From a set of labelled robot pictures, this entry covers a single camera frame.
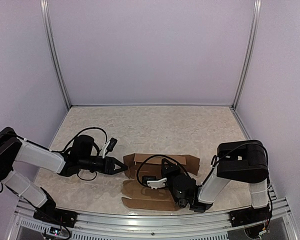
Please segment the brown cardboard box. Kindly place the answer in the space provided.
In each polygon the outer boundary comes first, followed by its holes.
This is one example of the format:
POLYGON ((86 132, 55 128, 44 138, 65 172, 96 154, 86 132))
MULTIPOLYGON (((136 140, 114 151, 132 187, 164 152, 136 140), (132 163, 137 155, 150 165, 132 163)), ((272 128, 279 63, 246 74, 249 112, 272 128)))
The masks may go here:
POLYGON ((200 159, 189 154, 132 153, 123 157, 127 180, 122 203, 129 209, 175 212, 193 202, 200 159))

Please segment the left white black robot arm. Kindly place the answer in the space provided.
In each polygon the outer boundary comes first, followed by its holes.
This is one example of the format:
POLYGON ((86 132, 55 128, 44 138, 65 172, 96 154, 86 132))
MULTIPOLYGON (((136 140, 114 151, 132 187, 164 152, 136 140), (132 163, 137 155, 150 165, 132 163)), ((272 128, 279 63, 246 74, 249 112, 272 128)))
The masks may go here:
POLYGON ((51 150, 5 127, 0 132, 0 184, 29 202, 47 221, 56 222, 60 211, 49 193, 34 184, 33 171, 44 169, 71 177, 82 170, 115 175, 128 169, 123 162, 108 155, 117 139, 106 137, 99 147, 84 132, 79 131, 62 150, 51 150))

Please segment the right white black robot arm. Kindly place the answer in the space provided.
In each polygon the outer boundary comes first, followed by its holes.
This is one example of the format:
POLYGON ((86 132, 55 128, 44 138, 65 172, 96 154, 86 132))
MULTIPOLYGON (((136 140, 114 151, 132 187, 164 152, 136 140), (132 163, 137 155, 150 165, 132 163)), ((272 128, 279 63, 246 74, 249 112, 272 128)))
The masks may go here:
POLYGON ((211 171, 202 184, 197 185, 184 167, 167 158, 161 161, 161 176, 166 179, 175 204, 180 208, 204 213, 209 210, 217 196, 231 181, 247 183, 251 207, 246 218, 256 222, 268 207, 268 152, 259 140, 221 143, 212 158, 211 171))

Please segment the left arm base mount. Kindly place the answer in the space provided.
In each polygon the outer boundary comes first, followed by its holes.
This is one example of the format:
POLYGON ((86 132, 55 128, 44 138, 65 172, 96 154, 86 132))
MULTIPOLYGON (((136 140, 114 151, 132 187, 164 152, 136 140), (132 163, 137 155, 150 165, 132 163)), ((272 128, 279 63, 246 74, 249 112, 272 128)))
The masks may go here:
POLYGON ((75 226, 78 213, 75 211, 54 208, 54 209, 37 209, 33 218, 46 223, 60 225, 62 227, 73 228, 75 226))

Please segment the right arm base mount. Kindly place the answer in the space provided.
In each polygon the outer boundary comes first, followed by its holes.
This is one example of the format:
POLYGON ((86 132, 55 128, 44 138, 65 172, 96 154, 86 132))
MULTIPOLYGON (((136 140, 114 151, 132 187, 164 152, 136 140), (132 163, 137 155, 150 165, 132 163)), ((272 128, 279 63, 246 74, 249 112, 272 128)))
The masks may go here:
POLYGON ((230 211, 229 217, 231 226, 234 228, 269 220, 272 217, 272 211, 268 205, 262 208, 253 208, 251 206, 230 211))

